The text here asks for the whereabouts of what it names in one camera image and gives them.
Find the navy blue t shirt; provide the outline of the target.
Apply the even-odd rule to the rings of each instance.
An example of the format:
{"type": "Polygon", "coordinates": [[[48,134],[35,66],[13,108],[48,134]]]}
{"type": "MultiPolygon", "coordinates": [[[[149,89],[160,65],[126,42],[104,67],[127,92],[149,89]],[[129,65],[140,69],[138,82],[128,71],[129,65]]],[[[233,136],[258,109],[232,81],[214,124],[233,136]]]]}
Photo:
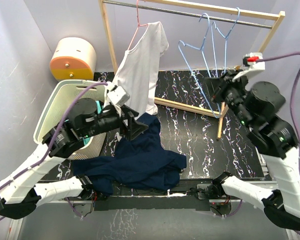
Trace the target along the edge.
{"type": "Polygon", "coordinates": [[[132,141],[121,138],[112,157],[73,161],[73,174],[86,175],[94,190],[105,196],[114,193],[113,182],[140,190],[166,191],[175,187],[180,172],[187,167],[186,156],[162,147],[161,124],[156,116],[144,113],[138,121],[148,129],[132,141]]]}

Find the light blue wire hanger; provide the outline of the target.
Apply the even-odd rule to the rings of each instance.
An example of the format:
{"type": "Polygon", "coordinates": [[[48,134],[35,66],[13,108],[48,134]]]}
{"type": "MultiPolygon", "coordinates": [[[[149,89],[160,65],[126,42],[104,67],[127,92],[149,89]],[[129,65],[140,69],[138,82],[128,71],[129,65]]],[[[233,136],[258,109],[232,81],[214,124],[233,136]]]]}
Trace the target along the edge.
{"type": "Polygon", "coordinates": [[[227,34],[223,34],[221,32],[221,30],[218,28],[217,24],[215,21],[213,21],[210,29],[211,29],[211,39],[212,39],[212,50],[213,50],[213,59],[214,59],[214,65],[215,65],[215,69],[217,69],[217,62],[216,62],[216,51],[215,51],[215,43],[214,43],[214,30],[216,30],[220,35],[221,37],[224,39],[224,66],[223,66],[223,73],[226,72],[226,69],[227,69],[227,42],[228,42],[228,38],[229,38],[229,35],[231,34],[233,28],[235,27],[235,25],[237,24],[238,20],[239,20],[239,17],[240,17],[240,8],[237,7],[237,17],[236,17],[236,20],[234,21],[232,27],[230,28],[230,30],[228,31],[227,34]]]}

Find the teal t shirt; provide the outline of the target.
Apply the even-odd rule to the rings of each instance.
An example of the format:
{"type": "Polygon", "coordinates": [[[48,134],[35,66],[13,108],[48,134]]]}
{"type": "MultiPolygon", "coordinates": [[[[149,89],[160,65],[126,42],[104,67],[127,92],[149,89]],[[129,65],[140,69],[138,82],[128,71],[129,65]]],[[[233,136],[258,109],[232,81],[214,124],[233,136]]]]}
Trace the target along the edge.
{"type": "Polygon", "coordinates": [[[93,126],[98,114],[102,112],[103,105],[102,101],[84,97],[74,104],[67,115],[66,122],[77,137],[83,139],[84,146],[91,141],[87,131],[93,126]]]}

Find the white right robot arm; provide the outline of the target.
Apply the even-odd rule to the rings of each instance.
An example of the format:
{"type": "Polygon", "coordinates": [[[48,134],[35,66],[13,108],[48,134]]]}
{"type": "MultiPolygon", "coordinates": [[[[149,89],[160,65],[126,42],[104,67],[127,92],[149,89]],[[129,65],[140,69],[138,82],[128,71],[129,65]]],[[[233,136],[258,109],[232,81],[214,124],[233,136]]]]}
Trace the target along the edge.
{"type": "Polygon", "coordinates": [[[248,139],[265,161],[278,187],[261,188],[223,172],[205,193],[211,197],[240,198],[261,209],[276,226],[300,232],[300,145],[293,127],[277,112],[285,104],[278,87],[266,81],[246,89],[248,78],[241,70],[228,70],[211,79],[214,103],[224,102],[241,124],[248,139]]]}

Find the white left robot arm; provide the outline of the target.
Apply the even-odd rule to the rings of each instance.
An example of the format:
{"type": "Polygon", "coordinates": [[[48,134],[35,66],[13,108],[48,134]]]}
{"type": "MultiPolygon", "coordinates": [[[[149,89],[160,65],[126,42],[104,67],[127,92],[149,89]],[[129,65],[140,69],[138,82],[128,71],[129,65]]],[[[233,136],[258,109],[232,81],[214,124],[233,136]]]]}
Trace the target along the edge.
{"type": "Polygon", "coordinates": [[[119,129],[120,135],[133,140],[148,129],[135,120],[138,112],[126,105],[101,108],[91,98],[81,98],[70,105],[58,125],[50,129],[42,143],[11,176],[0,181],[0,216],[18,220],[37,207],[66,198],[86,200],[92,196],[89,178],[79,174],[51,183],[39,181],[55,166],[84,147],[84,140],[119,129]]]}

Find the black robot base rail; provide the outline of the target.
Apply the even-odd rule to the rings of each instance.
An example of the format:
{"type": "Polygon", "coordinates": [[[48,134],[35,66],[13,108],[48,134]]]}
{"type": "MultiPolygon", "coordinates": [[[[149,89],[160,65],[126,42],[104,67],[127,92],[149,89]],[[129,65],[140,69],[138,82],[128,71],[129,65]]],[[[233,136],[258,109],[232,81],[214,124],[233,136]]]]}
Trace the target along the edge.
{"type": "Polygon", "coordinates": [[[125,187],[114,183],[114,194],[109,197],[94,195],[86,200],[77,197],[70,197],[74,204],[91,204],[95,211],[108,211],[119,209],[137,210],[167,210],[167,209],[194,209],[197,211],[209,211],[210,205],[213,207],[217,203],[225,202],[226,197],[208,198],[203,193],[198,193],[196,197],[192,188],[204,189],[212,183],[211,179],[181,179],[179,184],[167,191],[140,190],[125,187]]]}

